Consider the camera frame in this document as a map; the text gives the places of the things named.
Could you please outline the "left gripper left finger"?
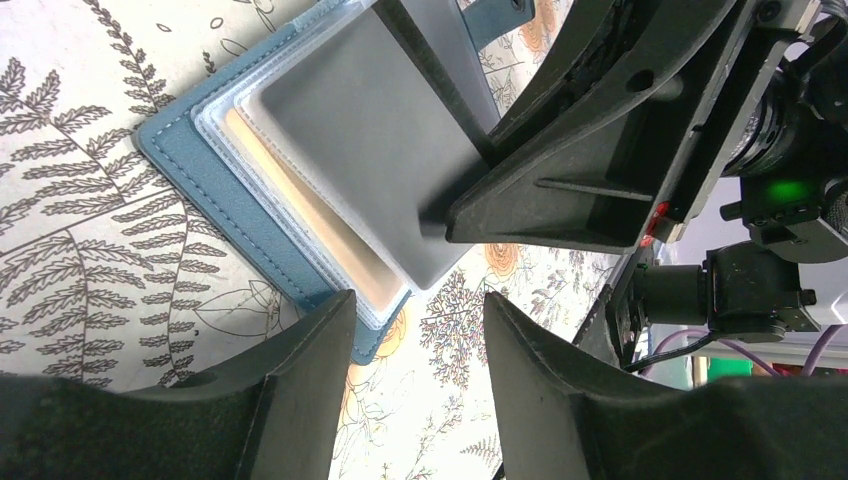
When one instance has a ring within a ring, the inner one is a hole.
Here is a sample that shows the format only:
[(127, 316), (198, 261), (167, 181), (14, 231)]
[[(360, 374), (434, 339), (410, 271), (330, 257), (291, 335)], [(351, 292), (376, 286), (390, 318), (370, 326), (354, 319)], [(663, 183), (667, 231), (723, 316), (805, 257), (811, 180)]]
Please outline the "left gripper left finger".
[(1, 380), (5, 479), (324, 479), (356, 325), (341, 291), (287, 330), (169, 387)]

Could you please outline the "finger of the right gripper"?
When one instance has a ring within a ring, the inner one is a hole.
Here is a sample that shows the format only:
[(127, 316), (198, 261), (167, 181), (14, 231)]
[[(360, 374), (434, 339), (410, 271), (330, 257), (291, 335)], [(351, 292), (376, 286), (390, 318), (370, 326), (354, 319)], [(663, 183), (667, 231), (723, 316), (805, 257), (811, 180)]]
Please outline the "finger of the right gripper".
[(610, 70), (451, 207), (454, 243), (511, 242), (625, 254), (649, 235), (684, 165), (683, 122), (666, 83), (690, 54), (661, 45), (668, 1), (634, 1), (631, 42)]
[(546, 128), (606, 74), (625, 52), (636, 21), (634, 1), (575, 1), (548, 54), (490, 133), (504, 159)]

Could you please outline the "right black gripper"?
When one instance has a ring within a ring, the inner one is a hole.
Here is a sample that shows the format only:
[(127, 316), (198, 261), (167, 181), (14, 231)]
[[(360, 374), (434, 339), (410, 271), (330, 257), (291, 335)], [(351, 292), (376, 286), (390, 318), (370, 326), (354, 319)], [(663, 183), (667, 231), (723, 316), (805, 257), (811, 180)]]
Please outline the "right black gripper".
[(649, 225), (673, 242), (722, 177), (740, 196), (721, 218), (782, 259), (847, 256), (847, 5), (843, 1), (668, 1), (664, 47), (690, 56), (666, 83), (691, 101), (684, 165)]

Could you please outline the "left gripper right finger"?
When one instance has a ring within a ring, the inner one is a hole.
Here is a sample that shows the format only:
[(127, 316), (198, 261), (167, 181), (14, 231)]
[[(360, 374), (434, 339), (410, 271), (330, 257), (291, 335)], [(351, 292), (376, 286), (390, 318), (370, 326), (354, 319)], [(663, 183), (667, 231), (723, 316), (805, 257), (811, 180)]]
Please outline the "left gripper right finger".
[(497, 292), (484, 337), (510, 479), (843, 479), (847, 380), (724, 377), (677, 390), (536, 324)]

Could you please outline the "blue leather card holder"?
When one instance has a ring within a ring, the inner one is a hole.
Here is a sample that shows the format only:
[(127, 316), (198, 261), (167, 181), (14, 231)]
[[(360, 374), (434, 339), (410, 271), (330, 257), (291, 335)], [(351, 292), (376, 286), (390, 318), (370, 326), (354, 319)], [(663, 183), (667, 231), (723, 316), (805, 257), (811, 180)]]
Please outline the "blue leather card holder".
[(146, 121), (142, 152), (304, 310), (357, 296), (370, 363), (465, 254), (451, 204), (499, 119), (479, 52), (530, 1), (320, 1)]

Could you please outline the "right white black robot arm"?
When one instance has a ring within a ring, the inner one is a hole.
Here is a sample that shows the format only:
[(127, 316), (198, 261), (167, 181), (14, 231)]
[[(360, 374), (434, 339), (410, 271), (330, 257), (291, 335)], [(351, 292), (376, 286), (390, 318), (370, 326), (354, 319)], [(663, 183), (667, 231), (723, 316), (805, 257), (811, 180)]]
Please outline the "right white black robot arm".
[(592, 321), (629, 371), (650, 324), (776, 342), (847, 292), (847, 6), (577, 1), (490, 132), (455, 243), (620, 254)]

